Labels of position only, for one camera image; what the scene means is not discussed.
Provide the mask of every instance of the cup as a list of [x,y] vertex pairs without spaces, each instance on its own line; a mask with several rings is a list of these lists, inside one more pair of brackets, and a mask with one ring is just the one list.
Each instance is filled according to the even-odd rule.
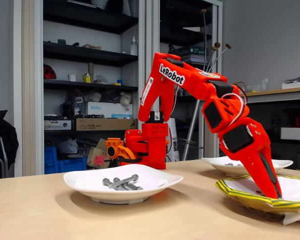
[[75,75],[75,74],[69,74],[68,75],[68,80],[70,82],[76,82],[77,81],[77,75]]

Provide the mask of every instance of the blue plastic crate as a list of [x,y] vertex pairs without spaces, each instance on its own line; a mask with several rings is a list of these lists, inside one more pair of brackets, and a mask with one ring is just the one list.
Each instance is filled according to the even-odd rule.
[[46,162],[44,164],[44,174],[57,174],[59,173],[59,164],[57,161]]
[[55,146],[44,148],[44,163],[52,163],[57,161],[57,149]]
[[86,158],[74,158],[58,161],[60,173],[87,170]]

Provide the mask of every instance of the black object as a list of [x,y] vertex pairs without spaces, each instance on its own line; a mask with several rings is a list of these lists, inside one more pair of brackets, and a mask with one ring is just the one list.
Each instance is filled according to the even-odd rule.
[[133,16],[114,14],[65,0],[44,0],[43,19],[113,34],[121,34],[138,23],[138,18]]
[[208,80],[207,83],[213,84],[218,98],[222,98],[225,94],[230,94],[234,91],[234,87],[228,83],[217,80]]
[[145,122],[146,124],[163,124],[164,123],[164,113],[162,111],[151,111],[149,120]]
[[248,133],[245,125],[239,125],[223,135],[225,147],[231,153],[236,153],[239,150],[249,146],[254,142],[253,137]]
[[[7,121],[4,117],[8,111],[0,111],[0,137],[2,137],[5,147],[6,156],[8,159],[8,168],[16,160],[17,150],[19,147],[16,129]],[[2,156],[2,149],[0,146],[0,159],[4,159]]]
[[60,45],[58,43],[47,41],[43,42],[43,57],[66,61],[94,63],[114,67],[122,67],[123,65],[138,60],[138,56],[134,55],[112,51],[103,51],[86,47]]
[[81,92],[91,91],[93,89],[106,90],[114,89],[117,91],[125,92],[136,92],[138,87],[136,86],[118,86],[110,84],[99,84],[99,83],[86,83],[79,81],[66,81],[66,80],[43,80],[44,89],[53,89],[53,90],[73,90],[79,89]]
[[204,115],[213,129],[222,121],[222,117],[213,101],[205,108]]
[[105,10],[113,14],[122,14],[124,9],[123,0],[108,0],[105,6]]
[[64,39],[58,39],[58,44],[61,44],[61,45],[66,45],[66,40]]

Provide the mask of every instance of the white bottle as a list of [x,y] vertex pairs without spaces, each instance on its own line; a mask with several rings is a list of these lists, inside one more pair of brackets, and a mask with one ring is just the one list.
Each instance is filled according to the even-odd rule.
[[130,54],[134,56],[138,56],[138,45],[136,43],[135,36],[132,38],[132,42],[130,45]]

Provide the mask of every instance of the weller box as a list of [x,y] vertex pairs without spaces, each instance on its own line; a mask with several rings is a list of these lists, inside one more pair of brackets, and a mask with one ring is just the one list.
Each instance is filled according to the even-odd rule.
[[111,102],[93,102],[90,101],[85,106],[86,115],[104,115],[104,118],[123,119],[125,117],[133,117],[132,104],[123,106],[120,103]]

